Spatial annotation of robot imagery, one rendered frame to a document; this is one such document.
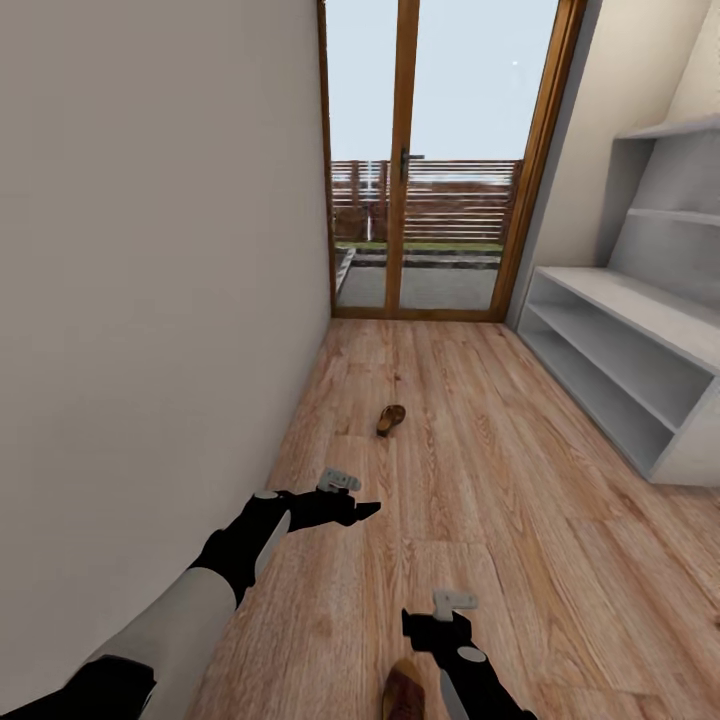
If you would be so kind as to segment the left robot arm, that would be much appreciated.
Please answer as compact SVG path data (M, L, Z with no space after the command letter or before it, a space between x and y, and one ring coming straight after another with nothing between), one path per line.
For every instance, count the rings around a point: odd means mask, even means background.
M361 488L358 478L326 467L313 492L255 493L181 577L87 657L59 691L0 720L183 720L245 590L285 535L366 520L381 502L355 507L348 494Z

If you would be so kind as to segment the sandal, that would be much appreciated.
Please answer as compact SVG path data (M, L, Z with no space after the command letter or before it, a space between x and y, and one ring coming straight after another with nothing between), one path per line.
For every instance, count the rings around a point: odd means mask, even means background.
M397 423L403 423L405 419L406 409L403 405L391 405L381 415L381 421L377 425L377 435L379 437L387 437L391 427Z
M382 696L382 720L424 720L424 682L416 664L402 658L394 664Z

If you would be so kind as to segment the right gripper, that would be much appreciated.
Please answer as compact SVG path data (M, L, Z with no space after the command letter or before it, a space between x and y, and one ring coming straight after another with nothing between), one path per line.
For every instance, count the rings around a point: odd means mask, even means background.
M442 636L456 634L471 639L470 623L466 617L453 617L451 622L437 621L433 615L412 614L402 610L403 635L411 637L413 651L432 653L436 659L436 644L442 642Z

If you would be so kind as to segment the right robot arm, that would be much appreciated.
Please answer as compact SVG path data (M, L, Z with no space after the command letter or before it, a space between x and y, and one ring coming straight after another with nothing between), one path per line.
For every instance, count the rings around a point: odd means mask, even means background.
M521 708L483 653L472 641L470 623L455 609L478 609L471 591L435 591L433 615L402 610L403 635L413 651L432 653L439 669L441 694L451 720L537 720Z

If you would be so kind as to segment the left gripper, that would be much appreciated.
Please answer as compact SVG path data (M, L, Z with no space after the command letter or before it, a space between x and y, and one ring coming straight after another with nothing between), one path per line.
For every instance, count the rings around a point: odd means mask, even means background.
M339 524L348 527L357 521L363 521L375 514L381 509L381 502L377 503L358 503L355 507L355 498L350 497L349 490L338 487L336 492L322 492L316 486L313 492L303 493L310 496L314 505L314 518L310 526L318 526L328 522L336 521Z

